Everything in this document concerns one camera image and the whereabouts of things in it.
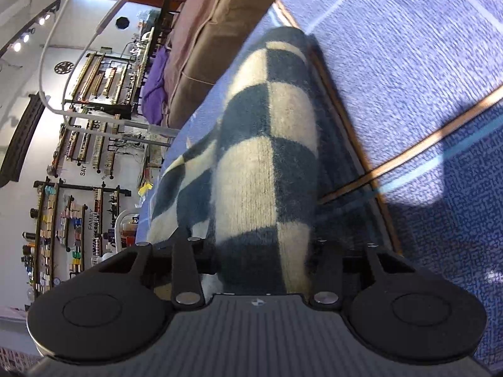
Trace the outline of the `green cream checkered sweater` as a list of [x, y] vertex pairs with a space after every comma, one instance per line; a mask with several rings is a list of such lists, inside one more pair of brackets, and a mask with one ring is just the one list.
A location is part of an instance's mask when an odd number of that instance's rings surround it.
[[265, 33], [240, 58], [211, 131], [158, 181], [146, 239], [206, 239], [220, 265], [210, 293], [302, 294], [317, 284], [334, 227], [319, 200], [357, 175], [313, 64], [293, 27]]

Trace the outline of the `purple cloth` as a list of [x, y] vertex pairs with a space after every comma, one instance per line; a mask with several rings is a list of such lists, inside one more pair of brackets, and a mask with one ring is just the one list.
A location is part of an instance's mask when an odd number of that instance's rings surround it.
[[167, 101], [164, 69], [169, 54], [169, 49], [164, 45], [159, 48], [141, 92], [141, 113], [150, 124], [161, 125], [162, 122], [164, 102]]

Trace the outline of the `blue plaid bed sheet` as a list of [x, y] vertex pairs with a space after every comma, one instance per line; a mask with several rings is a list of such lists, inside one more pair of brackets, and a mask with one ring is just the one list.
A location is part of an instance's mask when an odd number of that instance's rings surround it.
[[[342, 247], [342, 302], [309, 306], [388, 360], [432, 363], [474, 337], [500, 361], [501, 1], [284, 3], [357, 167], [318, 202]], [[253, 31], [207, 96], [219, 117], [240, 58], [275, 28]]]

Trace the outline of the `brown pink bed cover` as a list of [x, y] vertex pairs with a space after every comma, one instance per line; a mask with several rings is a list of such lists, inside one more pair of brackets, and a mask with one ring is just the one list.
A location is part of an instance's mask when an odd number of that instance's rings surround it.
[[275, 0], [186, 0], [170, 33], [161, 124], [181, 128]]

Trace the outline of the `wall display shelf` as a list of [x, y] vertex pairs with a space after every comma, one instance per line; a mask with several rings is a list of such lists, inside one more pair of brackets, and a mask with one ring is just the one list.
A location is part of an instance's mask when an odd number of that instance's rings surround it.
[[120, 198], [128, 193], [120, 186], [108, 189], [105, 185], [92, 186], [93, 209], [78, 206], [68, 195], [64, 209], [58, 209], [60, 193], [67, 188], [58, 172], [62, 160], [90, 167], [97, 174], [112, 179], [117, 155], [122, 149], [134, 147], [148, 152], [151, 147], [163, 149], [171, 140], [155, 134], [133, 134], [123, 130], [126, 117], [135, 109], [137, 91], [143, 82], [149, 41], [136, 45], [136, 54], [120, 55], [92, 52], [85, 56], [85, 63], [77, 81], [64, 103], [69, 117], [61, 125], [59, 141], [47, 169], [45, 181], [37, 183], [38, 206], [31, 215], [37, 221], [31, 244], [28, 271], [33, 294], [40, 296], [57, 284], [54, 274], [55, 244], [60, 243], [72, 256], [70, 275], [85, 268], [84, 223], [92, 224], [93, 250], [91, 262], [96, 264], [102, 257], [102, 244], [116, 247], [111, 228], [102, 225], [104, 213], [116, 221], [120, 212]]

